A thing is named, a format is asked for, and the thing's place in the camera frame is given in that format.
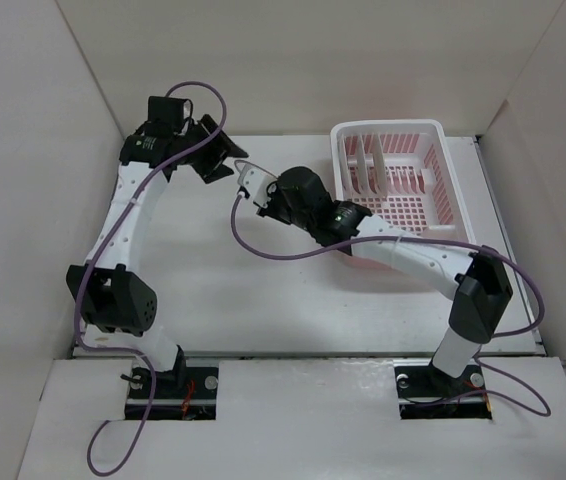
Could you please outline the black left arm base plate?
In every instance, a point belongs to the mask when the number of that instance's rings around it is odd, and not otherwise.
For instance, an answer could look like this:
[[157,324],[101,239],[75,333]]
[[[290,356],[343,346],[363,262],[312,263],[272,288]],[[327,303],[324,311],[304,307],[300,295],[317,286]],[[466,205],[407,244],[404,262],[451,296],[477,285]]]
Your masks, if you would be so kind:
[[[126,420],[140,420],[150,394],[150,373],[134,367],[121,379],[129,383],[124,407]],[[160,373],[149,420],[211,421],[216,419],[219,368],[188,366],[182,384],[176,384]]]

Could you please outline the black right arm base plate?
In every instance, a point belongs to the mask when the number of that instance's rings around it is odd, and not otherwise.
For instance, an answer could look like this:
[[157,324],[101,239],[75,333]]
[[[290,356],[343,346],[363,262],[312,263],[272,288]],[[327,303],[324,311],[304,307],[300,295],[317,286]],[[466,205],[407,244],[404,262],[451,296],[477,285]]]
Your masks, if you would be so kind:
[[402,420],[492,419],[478,365],[468,365],[459,378],[430,365],[399,365],[394,375]]

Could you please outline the orange sunburst plate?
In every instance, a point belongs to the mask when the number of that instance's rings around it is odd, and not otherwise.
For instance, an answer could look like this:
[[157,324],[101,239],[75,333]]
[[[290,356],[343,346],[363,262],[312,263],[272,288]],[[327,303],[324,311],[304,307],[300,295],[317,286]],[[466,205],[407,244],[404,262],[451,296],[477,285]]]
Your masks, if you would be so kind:
[[369,180],[368,180],[368,170],[365,158],[364,141],[361,135],[357,136],[357,146],[355,150],[356,161],[357,161],[357,179],[360,194],[362,196],[367,196],[370,192]]

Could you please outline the green rimmed white plate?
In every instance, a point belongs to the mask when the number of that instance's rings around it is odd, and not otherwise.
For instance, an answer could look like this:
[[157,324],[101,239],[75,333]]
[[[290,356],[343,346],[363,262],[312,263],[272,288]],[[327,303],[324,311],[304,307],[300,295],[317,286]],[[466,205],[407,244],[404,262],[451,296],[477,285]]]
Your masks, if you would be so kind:
[[342,183],[343,188],[351,195],[359,194],[359,185],[357,177],[357,161],[355,158],[356,139],[352,137],[344,137],[342,142]]

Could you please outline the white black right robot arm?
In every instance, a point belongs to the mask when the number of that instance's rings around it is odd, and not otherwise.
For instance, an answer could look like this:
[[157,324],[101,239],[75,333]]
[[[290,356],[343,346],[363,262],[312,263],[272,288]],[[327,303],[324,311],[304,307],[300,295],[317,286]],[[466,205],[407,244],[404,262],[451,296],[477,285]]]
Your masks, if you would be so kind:
[[425,369],[425,381],[439,394],[460,384],[474,355],[494,337],[512,298],[496,253],[416,236],[362,205],[334,200],[307,167],[280,176],[250,170],[242,186],[259,216],[293,225],[324,248],[408,274],[451,300],[448,328]]

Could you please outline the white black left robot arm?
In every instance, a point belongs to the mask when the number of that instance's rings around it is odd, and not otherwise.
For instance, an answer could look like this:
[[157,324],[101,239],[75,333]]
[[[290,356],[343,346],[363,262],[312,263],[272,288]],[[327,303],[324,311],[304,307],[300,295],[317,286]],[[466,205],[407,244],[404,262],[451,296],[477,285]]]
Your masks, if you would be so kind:
[[84,342],[128,354],[139,351],[150,365],[136,373],[167,397],[186,387],[183,350],[155,326],[158,300],[140,277],[142,246],[158,200],[173,173],[189,166],[206,184],[232,175],[226,159],[245,159],[210,115],[192,117],[189,99],[152,96],[147,119],[123,144],[117,181],[97,243],[66,283],[86,325]]

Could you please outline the black rimmed flower plate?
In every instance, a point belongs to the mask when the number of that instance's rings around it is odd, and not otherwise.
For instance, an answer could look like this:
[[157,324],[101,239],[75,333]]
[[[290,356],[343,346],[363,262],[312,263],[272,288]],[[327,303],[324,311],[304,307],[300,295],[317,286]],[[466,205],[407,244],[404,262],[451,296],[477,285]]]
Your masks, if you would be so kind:
[[372,139],[372,156],[374,162],[376,187],[379,196],[385,198],[389,195],[388,180],[385,170],[385,160],[383,155],[382,144],[378,134],[373,135]]

